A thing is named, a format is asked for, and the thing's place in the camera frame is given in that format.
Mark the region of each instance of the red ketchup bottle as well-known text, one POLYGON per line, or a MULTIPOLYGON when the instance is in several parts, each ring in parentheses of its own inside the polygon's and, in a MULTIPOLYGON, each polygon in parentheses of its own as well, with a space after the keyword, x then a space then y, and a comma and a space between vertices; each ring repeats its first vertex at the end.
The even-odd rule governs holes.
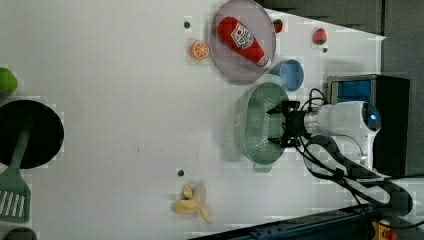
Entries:
POLYGON ((231 49, 256 65, 263 68, 271 65, 271 60, 265 55, 255 36, 237 19, 225 17, 218 25, 218 34, 231 49))

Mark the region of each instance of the frying pan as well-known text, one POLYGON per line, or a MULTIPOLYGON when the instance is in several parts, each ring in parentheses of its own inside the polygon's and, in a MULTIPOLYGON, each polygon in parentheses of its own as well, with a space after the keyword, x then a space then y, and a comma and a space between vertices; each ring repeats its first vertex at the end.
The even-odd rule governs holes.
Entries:
POLYGON ((0 162, 9 166, 20 129, 29 115, 34 117, 28 146, 21 169, 41 166, 59 152, 64 129, 59 116, 46 105, 30 100, 18 100, 0 107, 0 162))

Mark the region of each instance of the orange slice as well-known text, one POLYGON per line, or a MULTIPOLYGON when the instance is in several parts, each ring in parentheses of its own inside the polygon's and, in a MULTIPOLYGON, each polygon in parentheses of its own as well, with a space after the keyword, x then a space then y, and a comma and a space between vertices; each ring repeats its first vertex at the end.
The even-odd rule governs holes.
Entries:
POLYGON ((197 59, 204 59, 209 55, 209 46, 204 41, 197 40, 191 46, 191 55, 197 59))

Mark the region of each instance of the screen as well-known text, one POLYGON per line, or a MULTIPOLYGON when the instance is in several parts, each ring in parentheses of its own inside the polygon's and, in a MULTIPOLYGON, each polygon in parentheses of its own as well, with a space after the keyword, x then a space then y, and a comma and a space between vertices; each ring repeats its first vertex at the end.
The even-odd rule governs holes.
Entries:
POLYGON ((371 102, 371 81, 338 82, 338 102, 371 102))

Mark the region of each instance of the spatula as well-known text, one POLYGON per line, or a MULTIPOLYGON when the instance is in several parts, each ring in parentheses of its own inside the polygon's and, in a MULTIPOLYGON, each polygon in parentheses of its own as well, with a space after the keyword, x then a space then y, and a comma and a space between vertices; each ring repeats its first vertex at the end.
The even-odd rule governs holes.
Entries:
POLYGON ((20 165, 31 135, 33 118, 24 121, 9 167, 0 174, 0 221, 25 223, 29 220, 31 191, 22 179, 20 165))

